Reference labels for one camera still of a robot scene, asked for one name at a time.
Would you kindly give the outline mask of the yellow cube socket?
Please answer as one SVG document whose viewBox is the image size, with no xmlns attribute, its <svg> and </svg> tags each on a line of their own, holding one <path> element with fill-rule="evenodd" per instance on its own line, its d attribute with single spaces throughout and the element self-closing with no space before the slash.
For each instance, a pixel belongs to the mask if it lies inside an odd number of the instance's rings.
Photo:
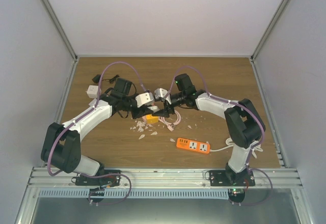
<svg viewBox="0 0 326 224">
<path fill-rule="evenodd" d="M 159 117 L 153 116 L 153 115 L 146 115 L 145 121 L 147 124 L 155 124 L 158 123 Z"/>
</svg>

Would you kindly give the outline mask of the white tiger cube plug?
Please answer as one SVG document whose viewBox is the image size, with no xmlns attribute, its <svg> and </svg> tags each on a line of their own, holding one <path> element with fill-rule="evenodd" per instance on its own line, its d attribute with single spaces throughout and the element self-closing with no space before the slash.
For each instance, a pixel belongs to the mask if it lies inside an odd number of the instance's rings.
<svg viewBox="0 0 326 224">
<path fill-rule="evenodd" d="M 96 85 L 89 85 L 86 93 L 89 98 L 97 99 L 101 94 L 101 88 Z"/>
</svg>

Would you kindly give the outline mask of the black power adapter with cable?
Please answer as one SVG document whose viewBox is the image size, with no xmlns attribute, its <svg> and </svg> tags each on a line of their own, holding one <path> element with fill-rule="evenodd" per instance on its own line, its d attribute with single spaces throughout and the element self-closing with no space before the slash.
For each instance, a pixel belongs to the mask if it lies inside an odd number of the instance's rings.
<svg viewBox="0 0 326 224">
<path fill-rule="evenodd" d="M 113 84 L 116 80 L 117 80 L 117 78 L 119 78 L 120 76 L 117 74 L 117 75 L 115 75 L 114 77 L 112 77 L 112 78 L 107 78 L 107 79 L 102 79 L 102 81 L 107 81 L 107 82 L 109 82 L 110 84 Z M 100 78 L 101 78 L 101 75 L 100 74 L 97 74 L 96 76 L 94 76 L 93 78 L 92 78 L 92 82 L 93 83 L 95 83 L 95 84 L 98 84 L 99 82 L 100 82 Z"/>
</svg>

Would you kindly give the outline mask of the orange power strip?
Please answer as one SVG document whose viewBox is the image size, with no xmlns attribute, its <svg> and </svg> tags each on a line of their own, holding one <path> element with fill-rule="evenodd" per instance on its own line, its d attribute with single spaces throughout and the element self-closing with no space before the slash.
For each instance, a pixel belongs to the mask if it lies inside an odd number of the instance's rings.
<svg viewBox="0 0 326 224">
<path fill-rule="evenodd" d="M 183 150 L 198 152 L 202 154 L 209 154 L 209 143 L 199 142 L 191 139 L 179 137 L 176 141 L 176 147 Z"/>
</svg>

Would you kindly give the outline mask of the white cube adapter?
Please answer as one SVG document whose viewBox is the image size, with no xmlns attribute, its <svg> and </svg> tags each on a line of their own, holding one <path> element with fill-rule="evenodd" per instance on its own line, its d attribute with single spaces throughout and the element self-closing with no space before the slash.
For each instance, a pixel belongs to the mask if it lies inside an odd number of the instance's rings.
<svg viewBox="0 0 326 224">
<path fill-rule="evenodd" d="M 158 106 L 150 106 L 148 107 L 150 110 L 152 110 L 153 112 L 159 111 Z"/>
</svg>

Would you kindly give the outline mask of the white USB charger plug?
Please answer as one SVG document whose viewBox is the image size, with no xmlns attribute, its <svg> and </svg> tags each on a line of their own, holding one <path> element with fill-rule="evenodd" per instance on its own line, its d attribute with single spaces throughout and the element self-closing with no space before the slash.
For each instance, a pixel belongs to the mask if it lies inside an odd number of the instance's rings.
<svg viewBox="0 0 326 224">
<path fill-rule="evenodd" d="M 97 99 L 93 99 L 90 103 L 89 106 L 93 106 L 97 103 Z"/>
</svg>

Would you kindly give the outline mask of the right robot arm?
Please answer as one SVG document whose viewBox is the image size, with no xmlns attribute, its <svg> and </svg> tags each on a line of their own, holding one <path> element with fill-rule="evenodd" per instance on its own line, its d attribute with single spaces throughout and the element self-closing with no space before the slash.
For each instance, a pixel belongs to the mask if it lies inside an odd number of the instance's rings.
<svg viewBox="0 0 326 224">
<path fill-rule="evenodd" d="M 209 112 L 226 120 L 229 136 L 233 141 L 231 157 L 225 167 L 226 181 L 236 186 L 249 174 L 252 150 L 264 140 L 265 124 L 249 99 L 241 101 L 217 97 L 206 90 L 197 90 L 190 77 L 184 73 L 174 77 L 179 92 L 171 94 L 163 88 L 154 91 L 156 101 L 162 101 L 164 108 L 155 116 L 168 118 L 175 107 Z"/>
</svg>

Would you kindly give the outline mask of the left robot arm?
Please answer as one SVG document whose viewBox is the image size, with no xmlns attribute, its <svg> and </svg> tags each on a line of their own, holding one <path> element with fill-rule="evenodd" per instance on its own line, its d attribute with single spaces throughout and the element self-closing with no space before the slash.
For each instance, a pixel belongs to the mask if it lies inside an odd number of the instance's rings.
<svg viewBox="0 0 326 224">
<path fill-rule="evenodd" d="M 84 112 L 63 124 L 52 123 L 48 127 L 41 159 L 47 163 L 51 176 L 61 172 L 78 173 L 86 175 L 93 185 L 104 182 L 105 173 L 100 170 L 100 162 L 82 155 L 81 142 L 91 130 L 115 114 L 125 111 L 137 119 L 153 113 L 150 109 L 153 94 L 145 91 L 130 95 L 133 85 L 119 78 L 114 87 L 100 92 Z"/>
</svg>

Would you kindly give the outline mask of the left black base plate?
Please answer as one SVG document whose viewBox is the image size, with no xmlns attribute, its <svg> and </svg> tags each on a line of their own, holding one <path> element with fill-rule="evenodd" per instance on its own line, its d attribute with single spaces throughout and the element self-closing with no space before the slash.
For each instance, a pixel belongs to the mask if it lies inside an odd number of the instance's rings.
<svg viewBox="0 0 326 224">
<path fill-rule="evenodd" d="M 76 186 L 114 187 L 120 185 L 120 176 L 106 176 L 103 178 L 89 178 L 76 176 L 71 179 Z"/>
</svg>

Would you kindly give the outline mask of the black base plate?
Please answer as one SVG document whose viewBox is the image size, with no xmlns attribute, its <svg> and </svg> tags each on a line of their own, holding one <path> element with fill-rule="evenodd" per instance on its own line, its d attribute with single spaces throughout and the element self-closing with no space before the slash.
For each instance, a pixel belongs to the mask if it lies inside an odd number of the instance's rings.
<svg viewBox="0 0 326 224">
<path fill-rule="evenodd" d="M 71 179 L 76 186 L 114 187 L 120 185 L 120 176 L 106 176 L 103 178 L 89 178 L 76 176 Z"/>
<path fill-rule="evenodd" d="M 238 187 L 238 186 L 255 186 L 253 173 L 243 170 L 240 173 L 234 173 L 227 170 L 209 170 L 204 173 L 205 180 L 210 182 L 210 186 Z"/>
</svg>

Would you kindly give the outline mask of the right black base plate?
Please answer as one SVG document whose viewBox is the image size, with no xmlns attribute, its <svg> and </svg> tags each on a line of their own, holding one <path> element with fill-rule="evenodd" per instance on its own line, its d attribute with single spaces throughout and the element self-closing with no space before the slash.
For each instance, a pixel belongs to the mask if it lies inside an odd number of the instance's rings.
<svg viewBox="0 0 326 224">
<path fill-rule="evenodd" d="M 238 187 L 238 186 L 255 186 L 253 173 L 243 170 L 240 173 L 234 173 L 227 170 L 209 170 L 204 173 L 205 180 L 210 182 L 210 186 Z"/>
</svg>

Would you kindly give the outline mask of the aluminium rail front frame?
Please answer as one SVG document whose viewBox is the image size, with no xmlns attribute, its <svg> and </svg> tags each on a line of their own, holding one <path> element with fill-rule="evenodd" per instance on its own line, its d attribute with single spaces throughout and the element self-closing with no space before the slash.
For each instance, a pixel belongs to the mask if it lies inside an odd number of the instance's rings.
<svg viewBox="0 0 326 224">
<path fill-rule="evenodd" d="M 121 173 L 130 180 L 121 178 L 118 188 L 128 189 L 213 189 L 208 181 L 207 169 L 128 169 Z M 296 169 L 279 168 L 253 171 L 255 186 L 252 188 L 269 189 L 270 182 L 274 189 L 302 189 L 303 185 Z M 71 179 L 76 174 L 60 173 L 55 177 L 48 174 L 44 167 L 35 167 L 31 171 L 28 187 L 77 188 Z"/>
</svg>

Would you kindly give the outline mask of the left aluminium corner post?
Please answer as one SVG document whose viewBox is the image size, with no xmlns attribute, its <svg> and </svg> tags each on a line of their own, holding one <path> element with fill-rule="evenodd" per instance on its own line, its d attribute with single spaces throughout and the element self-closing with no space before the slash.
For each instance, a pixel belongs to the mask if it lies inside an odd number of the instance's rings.
<svg viewBox="0 0 326 224">
<path fill-rule="evenodd" d="M 54 24 L 57 32 L 59 33 L 62 41 L 64 42 L 64 45 L 66 46 L 68 52 L 70 53 L 73 61 L 76 63 L 77 59 L 78 59 L 78 56 L 77 56 L 76 52 L 74 51 L 74 49 L 73 49 L 73 47 L 72 47 L 72 45 L 71 45 L 71 43 L 70 43 L 70 41 L 69 41 L 69 39 L 67 37 L 67 35 L 66 35 L 66 33 L 65 33 L 65 31 L 64 31 L 64 29 L 63 29 L 63 27 L 62 27 L 62 25 L 61 25 L 61 23 L 59 21 L 54 9 L 53 9 L 50 1 L 49 0 L 41 0 L 41 2 L 43 4 L 43 6 L 45 7 L 45 9 L 46 9 L 52 23 Z"/>
</svg>

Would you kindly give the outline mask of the aluminium corner post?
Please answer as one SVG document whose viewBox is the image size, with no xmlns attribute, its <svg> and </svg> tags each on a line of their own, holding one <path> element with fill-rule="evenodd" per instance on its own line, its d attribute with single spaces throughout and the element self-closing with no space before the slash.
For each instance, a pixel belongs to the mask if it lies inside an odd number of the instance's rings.
<svg viewBox="0 0 326 224">
<path fill-rule="evenodd" d="M 280 4 L 278 5 L 275 13 L 273 14 L 267 28 L 265 29 L 262 37 L 260 38 L 256 48 L 254 49 L 252 55 L 250 56 L 250 62 L 253 63 L 254 60 L 257 58 L 258 54 L 260 53 L 261 49 L 263 48 L 265 42 L 267 41 L 268 37 L 272 33 L 274 27 L 276 26 L 277 22 L 281 18 L 282 14 L 284 13 L 285 9 L 287 8 L 288 4 L 291 0 L 281 0 Z"/>
<path fill-rule="evenodd" d="M 59 33 L 62 41 L 64 42 L 64 45 L 66 46 L 68 52 L 70 53 L 73 61 L 76 63 L 77 59 L 78 59 L 78 56 L 77 56 L 76 52 L 74 51 L 74 49 L 73 49 L 73 47 L 72 47 L 72 45 L 71 45 L 71 43 L 70 43 L 70 41 L 69 41 L 69 39 L 67 37 L 67 35 L 66 35 L 66 33 L 65 33 L 65 31 L 64 31 L 64 29 L 63 29 L 63 27 L 62 27 L 62 25 L 61 25 L 61 23 L 59 21 L 54 9 L 53 9 L 50 1 L 49 0 L 41 0 L 41 2 L 43 4 L 43 6 L 45 7 L 45 9 L 46 9 L 52 23 L 54 24 L 57 32 Z"/>
</svg>

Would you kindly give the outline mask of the right aluminium corner post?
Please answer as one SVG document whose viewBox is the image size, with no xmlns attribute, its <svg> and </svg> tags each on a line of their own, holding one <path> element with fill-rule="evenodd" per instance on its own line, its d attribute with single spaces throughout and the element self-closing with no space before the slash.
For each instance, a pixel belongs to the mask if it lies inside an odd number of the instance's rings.
<svg viewBox="0 0 326 224">
<path fill-rule="evenodd" d="M 280 4 L 278 5 L 275 13 L 273 14 L 267 28 L 265 29 L 262 37 L 260 38 L 256 48 L 254 49 L 252 55 L 250 56 L 250 62 L 253 63 L 254 60 L 257 58 L 258 54 L 260 53 L 261 49 L 263 48 L 265 42 L 267 41 L 268 37 L 272 33 L 274 27 L 276 26 L 277 22 L 281 18 L 282 14 L 284 13 L 285 9 L 287 8 L 288 4 L 291 0 L 281 0 Z"/>
</svg>

